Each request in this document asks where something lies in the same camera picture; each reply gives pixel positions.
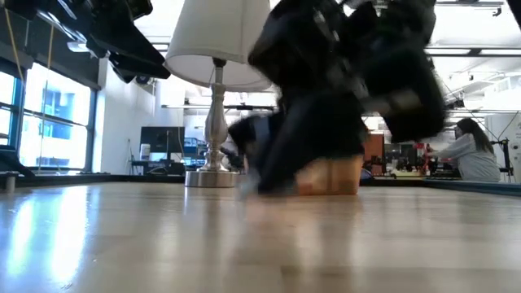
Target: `gray sweater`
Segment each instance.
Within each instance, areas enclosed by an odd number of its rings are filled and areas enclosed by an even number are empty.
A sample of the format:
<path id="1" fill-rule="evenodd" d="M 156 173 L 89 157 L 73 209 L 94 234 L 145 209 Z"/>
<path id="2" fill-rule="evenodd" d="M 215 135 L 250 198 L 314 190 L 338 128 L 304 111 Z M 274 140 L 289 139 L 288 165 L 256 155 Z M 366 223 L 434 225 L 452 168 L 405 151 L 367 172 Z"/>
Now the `gray sweater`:
<path id="1" fill-rule="evenodd" d="M 453 144 L 433 155 L 441 159 L 453 159 L 465 181 L 499 182 L 501 174 L 496 156 L 488 151 L 477 151 L 472 134 L 464 134 Z"/>

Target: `wooden table surface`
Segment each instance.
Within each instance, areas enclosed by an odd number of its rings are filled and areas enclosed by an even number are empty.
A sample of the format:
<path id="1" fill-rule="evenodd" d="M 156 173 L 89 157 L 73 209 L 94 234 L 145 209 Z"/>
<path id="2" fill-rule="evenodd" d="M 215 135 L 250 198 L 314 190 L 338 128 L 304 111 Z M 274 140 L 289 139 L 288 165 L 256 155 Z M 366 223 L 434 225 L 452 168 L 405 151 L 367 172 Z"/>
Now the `wooden table surface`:
<path id="1" fill-rule="evenodd" d="M 521 292 L 516 198 L 138 183 L 1 196 L 1 292 Z"/>

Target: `white lampshade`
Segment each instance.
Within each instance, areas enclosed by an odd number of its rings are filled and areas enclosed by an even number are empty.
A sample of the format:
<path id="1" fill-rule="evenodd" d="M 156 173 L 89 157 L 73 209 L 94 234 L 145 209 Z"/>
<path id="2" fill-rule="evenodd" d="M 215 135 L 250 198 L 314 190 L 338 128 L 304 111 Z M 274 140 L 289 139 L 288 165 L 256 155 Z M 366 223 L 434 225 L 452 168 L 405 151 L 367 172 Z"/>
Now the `white lampshade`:
<path id="1" fill-rule="evenodd" d="M 247 64 L 247 55 L 269 14 L 269 0 L 185 0 L 165 67 L 196 85 L 214 82 L 212 58 L 227 60 L 227 91 L 266 90 L 270 83 Z"/>

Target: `silver lamp base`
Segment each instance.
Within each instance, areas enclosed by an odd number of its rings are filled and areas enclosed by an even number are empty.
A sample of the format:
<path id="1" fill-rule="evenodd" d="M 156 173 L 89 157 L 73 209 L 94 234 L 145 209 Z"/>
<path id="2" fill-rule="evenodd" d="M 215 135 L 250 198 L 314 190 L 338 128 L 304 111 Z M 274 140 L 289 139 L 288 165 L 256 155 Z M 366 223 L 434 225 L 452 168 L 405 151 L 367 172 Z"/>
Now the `silver lamp base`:
<path id="1" fill-rule="evenodd" d="M 216 171 L 186 172 L 186 187 L 233 188 L 237 186 L 238 173 Z"/>

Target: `black robot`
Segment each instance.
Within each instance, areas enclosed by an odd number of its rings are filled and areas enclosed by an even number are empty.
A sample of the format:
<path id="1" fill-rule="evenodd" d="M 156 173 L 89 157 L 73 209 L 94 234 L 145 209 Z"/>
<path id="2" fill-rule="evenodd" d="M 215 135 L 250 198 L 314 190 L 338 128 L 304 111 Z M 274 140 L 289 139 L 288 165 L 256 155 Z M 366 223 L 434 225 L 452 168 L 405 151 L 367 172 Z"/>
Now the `black robot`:
<path id="1" fill-rule="evenodd" d="M 317 158 L 362 154 L 365 112 L 378 112 L 394 142 L 436 135 L 444 102 L 424 53 L 435 0 L 395 0 L 378 12 L 363 2 L 282 0 L 269 14 L 248 62 L 279 89 L 279 112 L 229 128 L 258 175 L 277 190 Z"/>

